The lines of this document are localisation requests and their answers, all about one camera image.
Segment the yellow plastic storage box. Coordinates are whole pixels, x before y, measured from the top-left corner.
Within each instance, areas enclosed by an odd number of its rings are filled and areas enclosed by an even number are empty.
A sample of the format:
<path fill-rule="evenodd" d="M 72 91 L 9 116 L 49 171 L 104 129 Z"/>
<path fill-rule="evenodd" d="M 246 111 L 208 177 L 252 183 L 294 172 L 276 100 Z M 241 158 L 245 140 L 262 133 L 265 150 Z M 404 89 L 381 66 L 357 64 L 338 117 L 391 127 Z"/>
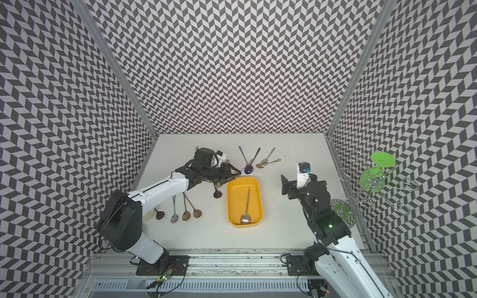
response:
<path fill-rule="evenodd" d="M 240 224 L 240 218 L 245 213 L 247 190 L 251 186 L 248 214 L 251 223 Z M 263 204 L 260 184 L 255 177 L 240 177 L 227 184 L 227 218 L 236 228 L 253 227 L 263 220 Z"/>

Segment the plain silver spoon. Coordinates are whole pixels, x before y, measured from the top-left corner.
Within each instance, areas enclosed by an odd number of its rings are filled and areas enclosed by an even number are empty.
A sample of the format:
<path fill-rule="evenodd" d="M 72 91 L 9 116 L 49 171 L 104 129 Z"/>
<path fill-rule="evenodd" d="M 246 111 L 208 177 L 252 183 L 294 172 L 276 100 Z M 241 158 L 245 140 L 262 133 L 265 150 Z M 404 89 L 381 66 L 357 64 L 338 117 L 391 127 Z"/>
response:
<path fill-rule="evenodd" d="M 251 223 L 251 217 L 248 214 L 248 207 L 249 207 L 249 202 L 250 202 L 250 192 L 251 192 L 251 186 L 249 186 L 248 190 L 247 190 L 247 202 L 246 202 L 245 213 L 240 218 L 240 224 L 241 225 L 247 225 L 247 224 Z"/>

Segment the ornate silver gold spoon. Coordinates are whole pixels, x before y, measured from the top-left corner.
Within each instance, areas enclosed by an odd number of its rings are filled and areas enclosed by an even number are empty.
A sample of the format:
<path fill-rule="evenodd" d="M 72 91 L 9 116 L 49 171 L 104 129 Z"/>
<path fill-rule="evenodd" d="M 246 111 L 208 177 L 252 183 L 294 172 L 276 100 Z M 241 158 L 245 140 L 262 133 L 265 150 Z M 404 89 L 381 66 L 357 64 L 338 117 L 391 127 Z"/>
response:
<path fill-rule="evenodd" d="M 226 184 L 227 183 L 227 178 L 221 178 L 219 180 L 216 180 L 214 182 L 214 186 L 215 187 L 221 187 L 222 185 Z"/>

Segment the purple iridescent spoon dark handle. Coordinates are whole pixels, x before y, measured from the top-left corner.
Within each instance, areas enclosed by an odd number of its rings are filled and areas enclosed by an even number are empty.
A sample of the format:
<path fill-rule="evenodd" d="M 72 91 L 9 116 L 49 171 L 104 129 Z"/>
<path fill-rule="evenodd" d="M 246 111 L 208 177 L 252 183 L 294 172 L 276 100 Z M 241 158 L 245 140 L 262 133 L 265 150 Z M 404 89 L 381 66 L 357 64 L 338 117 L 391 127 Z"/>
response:
<path fill-rule="evenodd" d="M 253 168 L 252 163 L 255 161 L 255 159 L 256 159 L 258 153 L 260 152 L 260 150 L 261 150 L 261 148 L 258 148 L 258 150 L 257 150 L 257 152 L 256 152 L 256 154 L 255 154 L 255 156 L 254 156 L 254 158 L 251 159 L 251 160 L 247 163 L 247 165 L 245 166 L 245 168 L 244 168 L 244 173 L 245 173 L 246 175 L 249 175 L 249 174 L 251 174 L 251 173 L 253 172 L 254 168 Z"/>

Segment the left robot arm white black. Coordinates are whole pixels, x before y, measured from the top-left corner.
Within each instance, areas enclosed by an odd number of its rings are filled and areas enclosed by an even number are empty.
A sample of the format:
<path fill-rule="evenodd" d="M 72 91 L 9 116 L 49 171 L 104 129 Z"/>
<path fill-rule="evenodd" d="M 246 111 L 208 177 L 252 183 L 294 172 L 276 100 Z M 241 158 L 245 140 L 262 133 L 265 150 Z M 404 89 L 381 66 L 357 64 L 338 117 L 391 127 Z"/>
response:
<path fill-rule="evenodd" d="M 144 217 L 162 202 L 203 181 L 220 187 L 241 175 L 226 154 L 196 149 L 193 159 L 170 176 L 138 191 L 114 191 L 101 213 L 97 231 L 121 252 L 129 252 L 148 264 L 157 264 L 166 249 L 143 232 Z"/>

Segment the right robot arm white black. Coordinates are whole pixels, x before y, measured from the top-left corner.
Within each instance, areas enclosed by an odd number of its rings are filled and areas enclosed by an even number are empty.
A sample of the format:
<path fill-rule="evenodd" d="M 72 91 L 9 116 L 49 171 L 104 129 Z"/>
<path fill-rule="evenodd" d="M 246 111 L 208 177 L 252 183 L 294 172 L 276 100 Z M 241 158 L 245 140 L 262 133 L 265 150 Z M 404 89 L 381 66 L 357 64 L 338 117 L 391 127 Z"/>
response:
<path fill-rule="evenodd" d="M 310 273 L 322 276 L 342 298 L 391 298 L 369 265 L 345 222 L 331 208 L 326 181 L 311 173 L 308 162 L 296 165 L 297 179 L 281 175 L 283 195 L 297 199 L 317 243 L 303 253 Z"/>

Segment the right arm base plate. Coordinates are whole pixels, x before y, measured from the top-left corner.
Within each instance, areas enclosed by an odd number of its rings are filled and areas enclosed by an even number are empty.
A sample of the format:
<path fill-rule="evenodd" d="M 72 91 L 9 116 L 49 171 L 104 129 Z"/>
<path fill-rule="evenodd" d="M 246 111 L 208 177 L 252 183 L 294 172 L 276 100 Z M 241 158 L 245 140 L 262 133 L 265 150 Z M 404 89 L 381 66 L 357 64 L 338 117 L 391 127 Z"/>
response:
<path fill-rule="evenodd" d="M 318 275 L 314 263 L 311 260 L 304 258 L 302 255 L 286 255 L 284 257 L 284 264 L 289 276 Z"/>

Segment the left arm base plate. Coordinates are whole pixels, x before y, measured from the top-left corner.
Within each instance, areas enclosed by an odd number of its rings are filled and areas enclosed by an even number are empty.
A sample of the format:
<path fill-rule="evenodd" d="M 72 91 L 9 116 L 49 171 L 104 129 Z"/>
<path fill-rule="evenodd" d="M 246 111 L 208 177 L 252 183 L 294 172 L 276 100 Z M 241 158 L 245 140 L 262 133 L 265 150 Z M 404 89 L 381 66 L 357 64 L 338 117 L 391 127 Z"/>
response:
<path fill-rule="evenodd" d="M 190 256 L 188 255 L 163 255 L 155 264 L 149 264 L 144 260 L 140 263 L 136 270 L 137 276 L 160 276 L 166 270 L 173 269 L 173 276 L 184 276 L 189 265 Z"/>

